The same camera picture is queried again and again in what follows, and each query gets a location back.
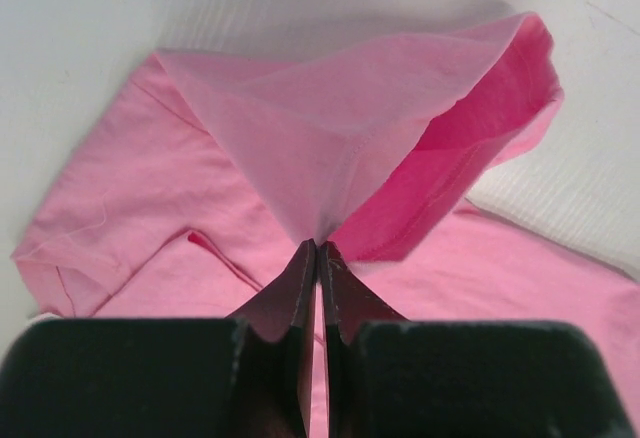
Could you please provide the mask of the pink t shirt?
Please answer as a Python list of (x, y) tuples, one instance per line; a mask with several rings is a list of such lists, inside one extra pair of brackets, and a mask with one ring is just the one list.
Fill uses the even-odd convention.
[(568, 322), (639, 418), (639, 286), (476, 208), (561, 106), (541, 18), (379, 37), (299, 63), (160, 50), (128, 78), (13, 261), (43, 314), (225, 315), (307, 239), (410, 319)]

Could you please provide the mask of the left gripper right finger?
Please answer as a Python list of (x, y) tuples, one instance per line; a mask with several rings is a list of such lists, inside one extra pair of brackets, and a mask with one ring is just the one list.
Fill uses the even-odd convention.
[(318, 251), (332, 437), (632, 437), (594, 344), (555, 321), (411, 321)]

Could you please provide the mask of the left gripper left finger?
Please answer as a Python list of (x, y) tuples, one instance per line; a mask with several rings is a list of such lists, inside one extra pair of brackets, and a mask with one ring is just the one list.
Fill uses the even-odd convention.
[(315, 262), (283, 272), (225, 318), (54, 319), (1, 365), (5, 437), (305, 437)]

